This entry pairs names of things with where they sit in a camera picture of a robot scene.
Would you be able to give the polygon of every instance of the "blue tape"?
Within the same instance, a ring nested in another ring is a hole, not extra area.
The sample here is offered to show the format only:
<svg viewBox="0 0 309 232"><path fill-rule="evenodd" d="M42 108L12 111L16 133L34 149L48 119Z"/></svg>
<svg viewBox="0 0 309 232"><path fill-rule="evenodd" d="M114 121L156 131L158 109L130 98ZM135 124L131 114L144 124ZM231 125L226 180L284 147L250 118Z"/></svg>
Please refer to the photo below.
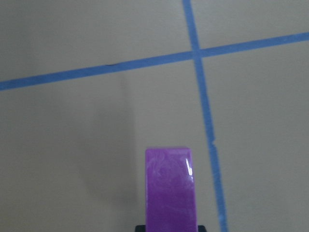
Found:
<svg viewBox="0 0 309 232"><path fill-rule="evenodd" d="M250 41L250 42L236 43L236 44L224 45L224 46L219 46L219 47L201 49L201 55L202 57L212 57L212 56L218 56L218 55L223 55L223 54L242 52L242 51L247 51L247 50L253 50L253 49L264 48L264 47L272 47L272 46L283 45L283 44L291 44L291 43L297 43L297 42L308 41L308 40L309 40L309 32L305 32L305 33L294 34L294 35L285 35L285 36L274 37L274 38L269 38L269 39L255 40L255 41Z"/></svg>
<svg viewBox="0 0 309 232"><path fill-rule="evenodd" d="M21 87L34 86L57 81L82 78L93 75L145 68L190 59L192 59L192 52L180 52L170 55L126 61L114 65L101 65L84 69L76 69L64 72L57 72L57 73L55 72L50 74L24 77L0 82L0 91L12 88L21 88Z"/></svg>
<svg viewBox="0 0 309 232"><path fill-rule="evenodd" d="M207 137L207 144L209 149L209 156L211 161L211 171L213 177L213 184L216 194L218 218L221 232L228 232L227 217L225 209L225 198L223 193L223 186L221 182L220 163L218 159L218 152L216 146L213 144L215 141L215 135L213 130L213 123L211 117L210 103L207 94L207 86L205 81L204 68L202 63L201 50L199 48L197 29L195 26L193 10L190 0L183 0L183 9L185 18L187 21L188 32L191 42L191 48L193 51L193 60L195 65L195 71L197 75L197 83L199 89L199 96L201 100L203 119L205 132Z"/></svg>

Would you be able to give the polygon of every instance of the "gray floor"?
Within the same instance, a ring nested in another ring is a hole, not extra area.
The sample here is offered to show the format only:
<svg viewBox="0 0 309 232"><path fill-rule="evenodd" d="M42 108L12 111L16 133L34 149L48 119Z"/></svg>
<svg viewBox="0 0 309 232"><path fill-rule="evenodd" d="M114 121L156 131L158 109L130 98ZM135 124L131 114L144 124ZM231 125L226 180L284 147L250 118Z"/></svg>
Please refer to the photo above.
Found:
<svg viewBox="0 0 309 232"><path fill-rule="evenodd" d="M180 0L0 3L0 80L190 50ZM307 0L193 1L201 47L309 31ZM309 227L309 42L204 59L231 232ZM0 92L0 231L145 222L144 151L192 148L218 232L192 61Z"/></svg>

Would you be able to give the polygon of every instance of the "black object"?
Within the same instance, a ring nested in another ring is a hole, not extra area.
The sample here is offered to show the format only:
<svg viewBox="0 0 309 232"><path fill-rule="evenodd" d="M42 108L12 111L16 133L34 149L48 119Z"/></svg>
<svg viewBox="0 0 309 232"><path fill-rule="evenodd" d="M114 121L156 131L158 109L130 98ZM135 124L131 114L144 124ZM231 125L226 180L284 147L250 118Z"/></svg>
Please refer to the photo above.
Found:
<svg viewBox="0 0 309 232"><path fill-rule="evenodd" d="M145 225L139 225L135 227L135 232L146 232ZM198 232L207 232L205 226L198 226Z"/></svg>

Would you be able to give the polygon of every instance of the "purple block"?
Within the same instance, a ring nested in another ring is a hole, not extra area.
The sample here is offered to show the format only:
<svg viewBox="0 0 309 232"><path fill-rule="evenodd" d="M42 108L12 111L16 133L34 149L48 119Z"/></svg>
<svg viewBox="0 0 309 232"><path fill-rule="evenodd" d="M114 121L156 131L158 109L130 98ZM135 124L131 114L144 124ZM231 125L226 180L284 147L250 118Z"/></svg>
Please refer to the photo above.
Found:
<svg viewBox="0 0 309 232"><path fill-rule="evenodd" d="M197 232L191 150L146 150L146 232Z"/></svg>

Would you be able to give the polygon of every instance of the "vertical blue line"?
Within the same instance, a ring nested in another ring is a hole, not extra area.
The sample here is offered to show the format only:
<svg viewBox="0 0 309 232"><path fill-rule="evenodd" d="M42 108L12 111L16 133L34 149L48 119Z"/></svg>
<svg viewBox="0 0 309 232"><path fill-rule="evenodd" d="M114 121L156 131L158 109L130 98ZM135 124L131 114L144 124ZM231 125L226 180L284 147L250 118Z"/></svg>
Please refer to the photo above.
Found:
<svg viewBox="0 0 309 232"><path fill-rule="evenodd" d="M190 0L183 0L183 9L185 13L185 18L187 22L193 61L195 66L195 71L197 75L197 84L199 88L199 95L201 100L203 119L205 132L207 137L207 144L209 149L209 156L211 161L211 171L213 177L213 184L216 194L217 208L218 208L218 218L221 232L228 232L226 209L225 209L225 199L223 193L223 187L221 182L221 172L220 164L218 159L218 152L216 146L213 144L215 141L215 135L213 131L213 123L211 118L210 103L207 94L207 86L205 81L204 68L202 63L201 50L198 43L197 29L195 26L193 10Z"/></svg>

